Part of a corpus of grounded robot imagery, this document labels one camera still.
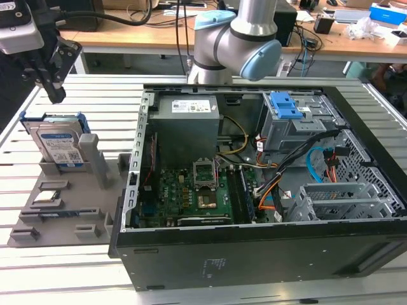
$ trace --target aluminum extrusion table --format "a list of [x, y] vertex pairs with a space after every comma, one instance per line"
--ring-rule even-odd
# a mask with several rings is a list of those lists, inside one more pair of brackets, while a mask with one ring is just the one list
[[[35, 88], [20, 111], [82, 111], [99, 136], [99, 149], [115, 158], [131, 151], [142, 84], [183, 82], [179, 76], [70, 75], [61, 104], [52, 105]], [[407, 122], [372, 86], [316, 78], [261, 83], [336, 86], [407, 170]], [[407, 303], [407, 254], [366, 278], [136, 293], [121, 261], [107, 256], [107, 245], [8, 248], [11, 228], [40, 173], [40, 157], [16, 114], [0, 136], [0, 304], [297, 304], [306, 298], [321, 304]]]

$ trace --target mouse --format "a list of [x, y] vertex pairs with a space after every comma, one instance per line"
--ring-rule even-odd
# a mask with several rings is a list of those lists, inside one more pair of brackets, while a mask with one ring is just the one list
[[336, 0], [327, 0], [326, 1], [330, 6], [338, 6], [338, 2]]

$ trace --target cardboard box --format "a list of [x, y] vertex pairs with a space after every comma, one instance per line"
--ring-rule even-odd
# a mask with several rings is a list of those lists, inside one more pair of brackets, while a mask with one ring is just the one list
[[402, 30], [394, 30], [385, 37], [386, 43], [391, 46], [406, 46], [407, 45], [407, 32]]
[[407, 18], [407, 10], [389, 5], [373, 3], [370, 7], [370, 19], [399, 25]]
[[[125, 10], [127, 7], [130, 11], [146, 10], [148, 0], [102, 0], [105, 10]], [[153, 0], [153, 8], [158, 5], [159, 0]]]

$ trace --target motherboard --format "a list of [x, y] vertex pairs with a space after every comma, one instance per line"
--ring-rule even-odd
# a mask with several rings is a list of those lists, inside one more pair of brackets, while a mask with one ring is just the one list
[[[252, 169], [220, 168], [213, 161], [197, 161], [191, 168], [161, 169], [157, 180], [157, 196], [145, 197], [149, 200], [138, 211], [142, 227], [242, 223], [241, 215], [254, 210], [251, 196], [258, 183]], [[246, 190], [247, 196], [242, 196], [246, 200], [233, 200], [241, 190]]]

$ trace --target black cable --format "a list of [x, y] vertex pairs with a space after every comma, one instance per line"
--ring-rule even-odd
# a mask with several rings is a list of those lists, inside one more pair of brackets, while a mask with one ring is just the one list
[[188, 41], [188, 24], [186, 23], [186, 5], [184, 2], [184, 22], [185, 22], [185, 37], [186, 37], [186, 54], [187, 56], [191, 56], [190, 54], [190, 43]]
[[122, 19], [116, 16], [107, 15], [103, 13], [98, 13], [96, 11], [61, 11], [60, 18], [58, 20], [65, 20], [69, 18], [77, 18], [77, 17], [97, 17], [101, 19], [107, 19], [114, 22], [118, 22], [119, 24], [131, 25], [134, 27], [144, 25], [148, 22], [151, 17], [151, 13], [153, 12], [153, 0], [148, 1], [148, 12], [147, 15], [140, 21], [130, 21], [126, 19]]
[[279, 163], [278, 167], [275, 169], [275, 175], [273, 176], [273, 178], [271, 178], [269, 181], [267, 181], [261, 187], [259, 187], [258, 192], [261, 192], [264, 189], [268, 189], [277, 179], [279, 179], [281, 174], [287, 169], [288, 166], [290, 166], [291, 164], [294, 163], [295, 160], [306, 154], [312, 148], [312, 146], [314, 146], [316, 142], [325, 138], [336, 137], [339, 135], [339, 133], [341, 133], [342, 129], [346, 129], [346, 127], [318, 133], [317, 135], [310, 137], [307, 141], [299, 145], [297, 148], [293, 149]]
[[[322, 48], [322, 46], [323, 46], [323, 41], [322, 41], [322, 39], [321, 39], [317, 34], [315, 34], [315, 33], [313, 33], [312, 31], [310, 31], [310, 30], [308, 30], [308, 29], [306, 29], [306, 28], [304, 28], [304, 27], [298, 25], [297, 23], [296, 23], [295, 27], [296, 27], [296, 29], [293, 30], [293, 32], [296, 33], [297, 35], [299, 35], [299, 37], [300, 37], [300, 40], [301, 40], [301, 50], [300, 50], [300, 52], [298, 53], [298, 56], [295, 58], [294, 64], [291, 66], [291, 68], [290, 68], [290, 70], [289, 70], [289, 72], [288, 72], [287, 75], [289, 75], [292, 70], [302, 71], [302, 69], [297, 69], [297, 68], [295, 68], [295, 65], [297, 64], [298, 59], [301, 57], [301, 54], [304, 52], [304, 49], [307, 49], [307, 50], [311, 53], [311, 61], [310, 61], [310, 63], [308, 64], [308, 66], [304, 69], [305, 75], [307, 75], [308, 72], [309, 72], [309, 70], [310, 70], [310, 68], [311, 68], [311, 67], [313, 66], [313, 64], [315, 63], [315, 60], [314, 60], [315, 54]], [[307, 45], [307, 44], [304, 43], [305, 40], [306, 40], [306, 37], [305, 37], [305, 35], [304, 35], [304, 31], [307, 31], [307, 32], [311, 33], [312, 35], [314, 35], [314, 36], [319, 40], [319, 45], [318, 45], [317, 48], [309, 47], [309, 45]]]
[[180, 5], [180, 0], [177, 0], [177, 11], [176, 11], [176, 38], [177, 38], [177, 49], [178, 49], [178, 55], [179, 55], [179, 61], [181, 62], [181, 67], [183, 68], [183, 73], [185, 73], [185, 68], [184, 68], [184, 63], [183, 63], [183, 57], [181, 56], [181, 50], [179, 48], [179, 33], [178, 33], [178, 18], [179, 18], [179, 5]]

